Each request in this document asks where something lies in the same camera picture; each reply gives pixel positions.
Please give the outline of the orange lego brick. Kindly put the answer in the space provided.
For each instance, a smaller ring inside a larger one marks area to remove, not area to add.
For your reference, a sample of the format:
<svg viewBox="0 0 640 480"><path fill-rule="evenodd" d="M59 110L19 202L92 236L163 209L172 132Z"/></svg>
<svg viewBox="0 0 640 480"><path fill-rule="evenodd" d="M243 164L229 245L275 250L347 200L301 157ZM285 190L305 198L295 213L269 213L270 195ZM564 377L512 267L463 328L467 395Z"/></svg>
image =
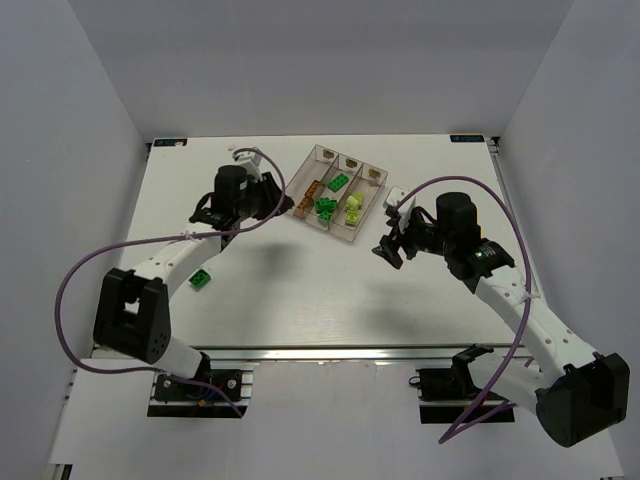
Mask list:
<svg viewBox="0 0 640 480"><path fill-rule="evenodd" d="M293 211L293 216L302 220L305 220L308 216L311 208L314 205L314 201L309 197L304 197L298 203Z"/></svg>

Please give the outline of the small lime lego brick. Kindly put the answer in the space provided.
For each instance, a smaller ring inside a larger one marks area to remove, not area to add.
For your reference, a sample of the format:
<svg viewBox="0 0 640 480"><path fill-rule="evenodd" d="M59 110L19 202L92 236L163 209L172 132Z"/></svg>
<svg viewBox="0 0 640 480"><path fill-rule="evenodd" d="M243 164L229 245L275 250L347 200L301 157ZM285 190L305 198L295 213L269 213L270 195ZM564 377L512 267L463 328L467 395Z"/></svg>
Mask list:
<svg viewBox="0 0 640 480"><path fill-rule="evenodd" d="M346 225L355 226L358 223L358 212L347 211L345 214L344 222Z"/></svg>

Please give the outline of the green two-by-three lego brick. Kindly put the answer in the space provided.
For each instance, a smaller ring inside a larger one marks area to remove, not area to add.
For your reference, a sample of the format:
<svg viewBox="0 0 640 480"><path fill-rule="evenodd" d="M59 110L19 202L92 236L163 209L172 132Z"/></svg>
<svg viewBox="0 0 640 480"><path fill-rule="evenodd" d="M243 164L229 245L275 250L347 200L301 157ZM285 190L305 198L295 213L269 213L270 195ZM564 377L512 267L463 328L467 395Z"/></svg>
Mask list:
<svg viewBox="0 0 640 480"><path fill-rule="evenodd" d="M315 203L315 211L320 214L321 212L326 211L325 210L325 202L326 200L329 198L320 198L316 201Z"/></svg>

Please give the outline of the lime sloped lego brick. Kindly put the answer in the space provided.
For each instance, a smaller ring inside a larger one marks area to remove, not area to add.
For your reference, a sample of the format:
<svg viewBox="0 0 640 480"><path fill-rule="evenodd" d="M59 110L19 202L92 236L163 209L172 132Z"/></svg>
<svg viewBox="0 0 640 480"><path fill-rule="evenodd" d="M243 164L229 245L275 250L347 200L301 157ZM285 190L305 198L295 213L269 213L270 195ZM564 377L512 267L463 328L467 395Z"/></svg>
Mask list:
<svg viewBox="0 0 640 480"><path fill-rule="evenodd" d="M347 211L358 211L362 208L364 196L361 193L354 192L346 199L345 207Z"/></svg>

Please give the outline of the small green lego cube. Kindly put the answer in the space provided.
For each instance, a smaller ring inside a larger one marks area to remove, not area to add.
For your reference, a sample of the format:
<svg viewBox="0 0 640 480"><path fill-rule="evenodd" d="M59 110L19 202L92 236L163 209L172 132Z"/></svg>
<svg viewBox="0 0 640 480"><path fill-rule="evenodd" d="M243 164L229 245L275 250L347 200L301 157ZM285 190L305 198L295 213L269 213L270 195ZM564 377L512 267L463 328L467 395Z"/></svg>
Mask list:
<svg viewBox="0 0 640 480"><path fill-rule="evenodd" d="M332 213L331 213L330 211L324 211L324 212L321 212L321 213L318 215L318 221L319 221L319 222L321 222L321 223L323 223L323 224L326 224L327 222L329 222L329 221L330 221L330 219L331 219L331 215L332 215Z"/></svg>

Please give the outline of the green lego plate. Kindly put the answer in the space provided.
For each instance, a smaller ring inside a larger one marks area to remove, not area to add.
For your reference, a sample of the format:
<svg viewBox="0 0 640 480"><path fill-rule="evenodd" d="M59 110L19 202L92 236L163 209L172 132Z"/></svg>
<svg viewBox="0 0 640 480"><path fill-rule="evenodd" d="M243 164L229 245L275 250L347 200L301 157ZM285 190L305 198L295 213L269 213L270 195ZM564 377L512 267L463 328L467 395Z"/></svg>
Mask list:
<svg viewBox="0 0 640 480"><path fill-rule="evenodd" d="M327 188L331 192L338 192L343 187L347 186L349 182L350 177L344 173L340 173L328 183Z"/></svg>

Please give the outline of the green curved lego brick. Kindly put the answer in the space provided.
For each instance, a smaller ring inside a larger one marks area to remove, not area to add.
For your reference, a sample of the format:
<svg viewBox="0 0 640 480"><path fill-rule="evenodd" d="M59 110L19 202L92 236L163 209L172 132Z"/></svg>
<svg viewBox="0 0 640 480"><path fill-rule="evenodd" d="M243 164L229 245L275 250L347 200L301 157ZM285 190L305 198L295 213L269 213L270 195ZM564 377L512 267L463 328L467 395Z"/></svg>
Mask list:
<svg viewBox="0 0 640 480"><path fill-rule="evenodd" d="M188 282L195 290L201 290L211 281L210 274L204 269L198 269L189 278Z"/></svg>

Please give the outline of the brown lego plate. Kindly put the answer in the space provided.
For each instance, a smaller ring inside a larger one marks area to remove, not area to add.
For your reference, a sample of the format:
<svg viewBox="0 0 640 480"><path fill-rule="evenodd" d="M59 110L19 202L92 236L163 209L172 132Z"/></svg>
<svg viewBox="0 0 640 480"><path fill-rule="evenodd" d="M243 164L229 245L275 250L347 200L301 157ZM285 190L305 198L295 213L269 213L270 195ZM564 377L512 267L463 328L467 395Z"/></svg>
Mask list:
<svg viewBox="0 0 640 480"><path fill-rule="evenodd" d="M315 194L316 190L321 186L321 182L318 180L314 180L311 185L307 188L304 196L306 198L312 198Z"/></svg>

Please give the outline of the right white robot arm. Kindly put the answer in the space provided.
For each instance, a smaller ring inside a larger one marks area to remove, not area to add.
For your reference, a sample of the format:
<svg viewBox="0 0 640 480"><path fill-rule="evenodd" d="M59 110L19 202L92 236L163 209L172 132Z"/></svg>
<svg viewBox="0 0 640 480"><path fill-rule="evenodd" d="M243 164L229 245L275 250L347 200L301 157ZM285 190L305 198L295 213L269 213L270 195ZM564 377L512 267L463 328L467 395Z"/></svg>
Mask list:
<svg viewBox="0 0 640 480"><path fill-rule="evenodd" d="M450 273L488 305L519 336L537 363L532 370L486 346L456 354L450 390L470 395L498 368L492 392L533 413L557 444L571 447L615 424L627 413L630 369L616 353L603 355L574 334L540 298L526 290L526 278L498 243L481 234L477 209L468 194L436 199L436 219L398 187L384 201L389 234L374 253L394 268L419 252L444 258Z"/></svg>

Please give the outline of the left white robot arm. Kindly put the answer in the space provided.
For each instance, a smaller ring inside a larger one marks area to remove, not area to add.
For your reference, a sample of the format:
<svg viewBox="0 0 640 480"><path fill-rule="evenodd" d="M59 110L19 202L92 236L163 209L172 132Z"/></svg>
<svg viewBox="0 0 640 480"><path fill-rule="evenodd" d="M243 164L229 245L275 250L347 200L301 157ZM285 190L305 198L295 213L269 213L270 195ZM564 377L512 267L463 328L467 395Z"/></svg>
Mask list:
<svg viewBox="0 0 640 480"><path fill-rule="evenodd" d="M94 342L169 374L203 382L204 354L172 334L171 297L231 243L242 222L280 215L292 205L271 173L248 163L219 168L213 190L198 201L179 239L128 270L113 268L105 275Z"/></svg>

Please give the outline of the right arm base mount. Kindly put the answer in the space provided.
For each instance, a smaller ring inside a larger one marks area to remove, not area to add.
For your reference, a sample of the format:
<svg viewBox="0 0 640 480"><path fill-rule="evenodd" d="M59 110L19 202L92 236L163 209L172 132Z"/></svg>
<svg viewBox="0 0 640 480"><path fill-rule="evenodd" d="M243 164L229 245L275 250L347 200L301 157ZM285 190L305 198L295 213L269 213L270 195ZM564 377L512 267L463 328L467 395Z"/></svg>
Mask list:
<svg viewBox="0 0 640 480"><path fill-rule="evenodd" d="M418 391L420 422L451 424L464 413L481 391L472 383L468 364L493 353L492 347L474 344L454 355L447 367L417 369L408 386Z"/></svg>

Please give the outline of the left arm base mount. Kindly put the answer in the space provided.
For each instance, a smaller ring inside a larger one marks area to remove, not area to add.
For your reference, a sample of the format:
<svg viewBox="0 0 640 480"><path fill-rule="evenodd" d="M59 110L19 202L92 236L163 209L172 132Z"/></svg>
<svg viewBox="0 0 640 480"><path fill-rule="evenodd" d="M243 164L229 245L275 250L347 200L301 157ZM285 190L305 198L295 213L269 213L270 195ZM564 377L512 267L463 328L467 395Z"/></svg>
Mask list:
<svg viewBox="0 0 640 480"><path fill-rule="evenodd" d="M240 419L251 399L253 368L239 363L215 364L209 383L222 391L235 405L210 387L177 382L169 375L155 376L147 416L150 418Z"/></svg>

